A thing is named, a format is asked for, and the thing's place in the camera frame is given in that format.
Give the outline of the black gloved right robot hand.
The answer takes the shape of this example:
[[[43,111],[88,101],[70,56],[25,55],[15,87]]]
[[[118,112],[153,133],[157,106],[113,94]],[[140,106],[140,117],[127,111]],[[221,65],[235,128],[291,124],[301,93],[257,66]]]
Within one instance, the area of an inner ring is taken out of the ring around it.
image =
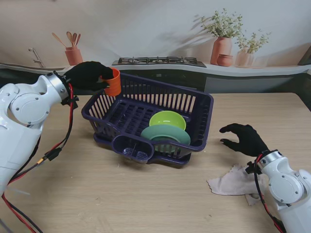
[[[239,142],[233,142],[228,139],[221,139],[223,145],[227,146],[233,151],[241,152],[244,155],[257,157],[264,152],[269,151],[267,145],[261,139],[257,131],[250,125],[241,125],[232,123],[220,128],[220,133],[234,133]]]

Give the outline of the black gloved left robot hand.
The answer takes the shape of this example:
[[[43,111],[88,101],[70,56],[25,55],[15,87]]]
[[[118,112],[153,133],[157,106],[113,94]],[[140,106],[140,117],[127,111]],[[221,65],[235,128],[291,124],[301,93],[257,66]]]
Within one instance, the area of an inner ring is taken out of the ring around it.
[[[109,87],[109,84],[105,81],[100,81],[100,78],[104,80],[114,78],[111,68],[95,61],[79,63],[64,75],[74,88],[91,91],[99,91]]]

